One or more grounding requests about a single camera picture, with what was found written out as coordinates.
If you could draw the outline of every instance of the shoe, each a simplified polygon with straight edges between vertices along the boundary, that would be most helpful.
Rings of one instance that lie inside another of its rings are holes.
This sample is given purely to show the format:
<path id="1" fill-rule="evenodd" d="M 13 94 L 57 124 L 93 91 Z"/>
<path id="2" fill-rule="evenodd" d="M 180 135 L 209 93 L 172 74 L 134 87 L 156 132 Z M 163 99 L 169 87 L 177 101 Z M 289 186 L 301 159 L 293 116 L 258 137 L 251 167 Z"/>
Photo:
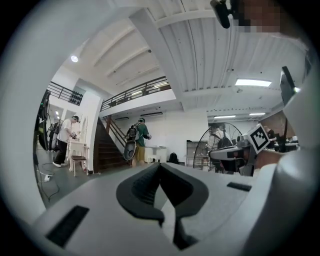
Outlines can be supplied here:
<path id="1" fill-rule="evenodd" d="M 56 166 L 56 167 L 61 167 L 61 164 L 57 164 L 57 163 L 55 163 L 55 162 L 52 162 L 52 164 L 53 164 L 54 166 Z"/>

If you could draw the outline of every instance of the linear black light fixture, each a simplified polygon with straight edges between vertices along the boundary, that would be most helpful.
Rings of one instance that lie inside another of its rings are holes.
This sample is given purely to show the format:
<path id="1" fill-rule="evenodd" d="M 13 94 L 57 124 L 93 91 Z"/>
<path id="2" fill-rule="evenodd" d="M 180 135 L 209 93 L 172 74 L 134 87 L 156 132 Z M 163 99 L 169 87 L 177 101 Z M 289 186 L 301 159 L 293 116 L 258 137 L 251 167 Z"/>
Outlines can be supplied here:
<path id="1" fill-rule="evenodd" d="M 120 117 L 120 118 L 116 118 L 116 119 L 114 119 L 114 120 L 127 120 L 127 119 L 129 119 L 129 117 Z"/>
<path id="2" fill-rule="evenodd" d="M 149 114 L 141 114 L 140 117 L 161 116 L 162 114 L 163 114 L 162 112 L 154 112 L 154 113 L 149 113 Z"/>

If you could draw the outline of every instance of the ceiling fixture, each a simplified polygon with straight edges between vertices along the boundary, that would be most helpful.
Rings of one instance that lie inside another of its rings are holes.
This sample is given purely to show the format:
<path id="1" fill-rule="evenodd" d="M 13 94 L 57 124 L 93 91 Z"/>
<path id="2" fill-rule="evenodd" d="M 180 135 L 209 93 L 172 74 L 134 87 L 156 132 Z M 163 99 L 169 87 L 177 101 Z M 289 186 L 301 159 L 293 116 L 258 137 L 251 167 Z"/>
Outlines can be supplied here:
<path id="1" fill-rule="evenodd" d="M 77 57 L 76 55 L 72 55 L 72 56 L 71 56 L 71 60 L 72 60 L 73 62 L 78 62 L 78 57 Z"/>
<path id="2" fill-rule="evenodd" d="M 159 87 L 162 87 L 162 86 L 166 86 L 168 85 L 169 82 L 166 81 L 166 82 L 161 82 L 161 83 L 157 83 L 155 86 L 153 86 L 154 88 L 159 88 Z"/>
<path id="3" fill-rule="evenodd" d="M 140 94 L 140 93 L 142 93 L 142 90 L 137 91 L 137 92 L 134 92 L 134 93 L 132 93 L 131 95 L 133 96 L 133 95 L 137 95 L 137 94 Z"/>
<path id="4" fill-rule="evenodd" d="M 265 114 L 266 113 L 251 113 L 251 114 L 249 114 L 249 116 L 263 116 Z"/>
<path id="5" fill-rule="evenodd" d="M 161 116 L 162 114 L 163 114 L 162 112 L 154 112 L 154 113 L 149 113 L 149 114 L 141 114 L 140 117 Z"/>
<path id="6" fill-rule="evenodd" d="M 236 86 L 262 86 L 268 87 L 271 81 L 255 80 L 255 79 L 237 79 Z"/>
<path id="7" fill-rule="evenodd" d="M 129 119 L 129 117 L 127 117 L 127 116 L 126 117 L 120 117 L 120 118 L 116 118 L 114 120 L 118 120 L 119 121 L 119 120 L 126 120 L 126 119 Z"/>
<path id="8" fill-rule="evenodd" d="M 220 118 L 235 118 L 235 115 L 225 115 L 225 116 L 215 116 L 214 119 L 220 119 Z"/>

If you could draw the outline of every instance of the black pants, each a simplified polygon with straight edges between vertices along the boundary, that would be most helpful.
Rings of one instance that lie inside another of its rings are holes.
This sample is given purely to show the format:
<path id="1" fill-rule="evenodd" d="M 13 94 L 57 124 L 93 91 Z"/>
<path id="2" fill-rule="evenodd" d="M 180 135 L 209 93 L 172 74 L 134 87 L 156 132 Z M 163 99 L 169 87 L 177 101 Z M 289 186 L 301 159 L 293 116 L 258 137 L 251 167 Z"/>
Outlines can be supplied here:
<path id="1" fill-rule="evenodd" d="M 56 155 L 54 162 L 58 165 L 61 165 L 65 162 L 66 160 L 66 153 L 67 153 L 67 145 L 68 143 L 63 142 L 58 139 L 58 148 L 59 148 L 59 153 Z"/>

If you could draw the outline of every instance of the black rectangular slot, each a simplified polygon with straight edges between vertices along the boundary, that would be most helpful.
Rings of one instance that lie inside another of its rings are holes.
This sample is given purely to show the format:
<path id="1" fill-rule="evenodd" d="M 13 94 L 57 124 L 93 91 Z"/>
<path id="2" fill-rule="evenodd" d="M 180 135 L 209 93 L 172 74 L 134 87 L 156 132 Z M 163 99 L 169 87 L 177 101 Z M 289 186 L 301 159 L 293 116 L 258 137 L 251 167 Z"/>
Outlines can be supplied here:
<path id="1" fill-rule="evenodd" d="M 87 215 L 89 209 L 82 206 L 75 206 L 67 215 L 46 235 L 51 242 L 63 247 L 77 229 L 81 221 Z"/>
<path id="2" fill-rule="evenodd" d="M 250 189 L 252 188 L 252 186 L 250 186 L 250 185 L 245 185 L 245 184 L 240 184 L 240 183 L 235 183 L 235 182 L 230 182 L 226 186 L 229 188 L 233 188 L 236 190 L 242 190 L 242 191 L 246 191 L 246 192 L 249 192 Z"/>

